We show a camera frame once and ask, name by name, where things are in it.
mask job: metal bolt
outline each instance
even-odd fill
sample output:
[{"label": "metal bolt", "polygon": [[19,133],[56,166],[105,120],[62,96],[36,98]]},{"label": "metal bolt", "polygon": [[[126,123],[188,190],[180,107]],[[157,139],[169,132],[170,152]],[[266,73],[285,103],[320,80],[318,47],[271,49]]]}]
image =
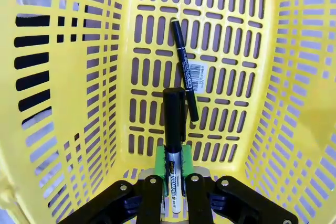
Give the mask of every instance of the metal bolt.
[{"label": "metal bolt", "polygon": [[196,175],[194,175],[194,176],[191,177],[191,180],[192,180],[193,182],[196,182],[196,181],[198,181],[198,177],[197,177]]},{"label": "metal bolt", "polygon": [[228,186],[228,185],[229,185],[229,181],[227,181],[227,180],[225,179],[225,180],[223,180],[223,181],[221,182],[221,184],[222,184],[222,186]]}]

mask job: green tape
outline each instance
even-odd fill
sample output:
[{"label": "green tape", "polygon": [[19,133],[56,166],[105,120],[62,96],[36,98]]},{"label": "green tape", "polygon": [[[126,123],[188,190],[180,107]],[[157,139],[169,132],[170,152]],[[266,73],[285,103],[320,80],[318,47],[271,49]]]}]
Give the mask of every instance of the green tape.
[{"label": "green tape", "polygon": [[168,185],[166,180],[166,160],[165,160],[165,151],[163,146],[158,146],[156,148],[156,157],[155,157],[155,175],[158,175],[163,179],[163,195],[164,197],[168,196]]},{"label": "green tape", "polygon": [[191,146],[182,145],[182,176],[186,178],[191,173],[194,173],[193,155],[191,154]]}]

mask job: pen clip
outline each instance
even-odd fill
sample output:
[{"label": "pen clip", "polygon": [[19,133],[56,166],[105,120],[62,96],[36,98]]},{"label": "pen clip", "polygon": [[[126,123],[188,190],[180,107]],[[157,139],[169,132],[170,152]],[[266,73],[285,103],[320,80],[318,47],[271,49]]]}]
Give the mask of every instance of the pen clip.
[{"label": "pen clip", "polygon": [[185,91],[183,90],[183,92],[180,92],[180,97],[179,97],[179,101],[180,101],[180,115],[181,115],[181,119],[180,119],[180,133],[181,133],[181,142],[185,142],[186,139],[186,110],[185,110]]}]

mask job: yellow plastic surface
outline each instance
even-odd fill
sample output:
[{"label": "yellow plastic surface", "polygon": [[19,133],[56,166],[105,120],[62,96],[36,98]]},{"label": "yellow plastic surface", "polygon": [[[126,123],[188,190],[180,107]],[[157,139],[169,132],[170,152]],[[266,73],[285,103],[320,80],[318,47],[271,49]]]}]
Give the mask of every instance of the yellow plastic surface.
[{"label": "yellow plastic surface", "polygon": [[[0,0],[0,171],[6,178],[0,184],[5,195],[0,203],[15,220],[55,223],[114,181],[135,182],[142,169],[154,167],[156,146],[164,142],[160,92],[181,83],[169,35],[170,20],[178,18],[188,23],[187,52],[207,64],[210,75],[206,91],[197,94],[201,120],[197,125],[190,118],[187,122],[194,165],[209,168],[214,178],[235,176],[298,215],[300,223],[333,222],[336,0],[265,0],[263,16],[262,0],[255,0],[251,15],[250,0],[243,12],[241,0],[234,0],[233,11],[230,0],[220,8],[219,0],[66,0],[64,9],[60,1],[51,0],[46,7]],[[18,14],[50,15],[50,22],[16,26]],[[64,17],[63,26],[59,17]],[[73,18],[77,26],[72,26]],[[198,32],[192,29],[195,22]],[[226,50],[227,27],[232,40]],[[217,42],[216,29],[221,31]],[[48,43],[15,46],[20,37],[40,35]],[[57,42],[59,35],[63,42]],[[246,41],[250,49],[245,55]],[[45,52],[48,62],[15,68],[18,57]],[[233,70],[235,78],[230,78]],[[21,78],[44,71],[47,82],[16,89]],[[253,85],[246,95],[249,79]],[[227,92],[233,80],[232,93]],[[50,90],[50,99],[20,111],[25,98],[45,90]],[[49,107],[51,115],[23,129],[24,120]],[[30,143],[50,123],[52,131]],[[32,153],[50,140],[51,148],[32,162]],[[55,153],[52,163],[37,172]],[[54,168],[55,175],[41,188],[40,181]],[[53,191],[44,198],[48,188]],[[3,200],[10,194],[17,204]],[[186,218],[186,213],[169,214],[165,220]],[[215,217],[215,223],[229,222]]]}]

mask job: marker pen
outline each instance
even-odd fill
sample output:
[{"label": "marker pen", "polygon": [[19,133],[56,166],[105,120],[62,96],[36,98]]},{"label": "marker pen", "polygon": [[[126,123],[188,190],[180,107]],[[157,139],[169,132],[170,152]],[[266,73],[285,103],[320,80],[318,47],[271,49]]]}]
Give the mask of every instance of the marker pen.
[{"label": "marker pen", "polygon": [[183,88],[163,90],[164,128],[167,173],[174,214],[181,212],[182,174],[181,143],[185,141],[185,91]]},{"label": "marker pen", "polygon": [[193,81],[191,79],[190,68],[188,63],[187,53],[185,51],[185,45],[181,30],[180,22],[177,19],[172,20],[172,29],[174,34],[174,40],[177,48],[178,60],[181,64],[182,69],[182,79],[185,88],[185,95],[188,102],[190,119],[192,122],[197,122],[199,120],[198,110],[195,98],[195,92],[193,87]]}]

